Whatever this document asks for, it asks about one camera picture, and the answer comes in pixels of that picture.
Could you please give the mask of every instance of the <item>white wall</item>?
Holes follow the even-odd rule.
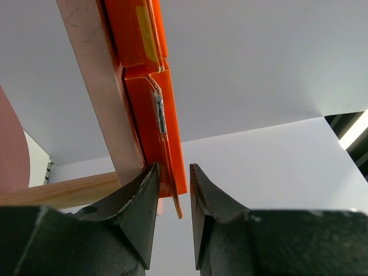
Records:
[[[114,170],[113,162],[109,156],[55,166],[51,168],[49,183],[89,177],[91,175],[109,173]]]
[[[323,118],[190,141],[182,149],[187,173],[190,163],[198,163],[218,187],[249,208],[368,212],[368,184]],[[84,172],[95,174],[95,169],[86,166]],[[181,203],[184,219],[178,220],[172,199],[164,201],[148,276],[199,275],[188,194]]]
[[[30,161],[29,187],[41,186],[45,183],[49,155],[26,132],[24,134]]]

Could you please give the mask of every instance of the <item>pink object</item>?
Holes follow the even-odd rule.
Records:
[[[0,86],[0,194],[27,189],[30,163],[19,119]]]

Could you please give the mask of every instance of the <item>gray surface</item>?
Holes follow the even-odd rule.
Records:
[[[368,108],[367,0],[161,0],[182,141]],[[0,1],[0,83],[56,164],[108,156],[56,3]]]
[[[57,164],[108,156],[55,0],[0,0],[0,84]]]
[[[368,108],[367,0],[161,0],[183,141]]]

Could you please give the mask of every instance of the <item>wooden dowel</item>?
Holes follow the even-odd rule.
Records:
[[[1,194],[0,205],[49,205],[65,209],[91,204],[120,187],[116,172],[109,172]]]

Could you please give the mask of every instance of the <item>orange plastic part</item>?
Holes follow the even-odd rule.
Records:
[[[160,197],[174,197],[181,216],[178,195],[187,185],[159,1],[105,0],[105,6],[146,162],[160,163]]]

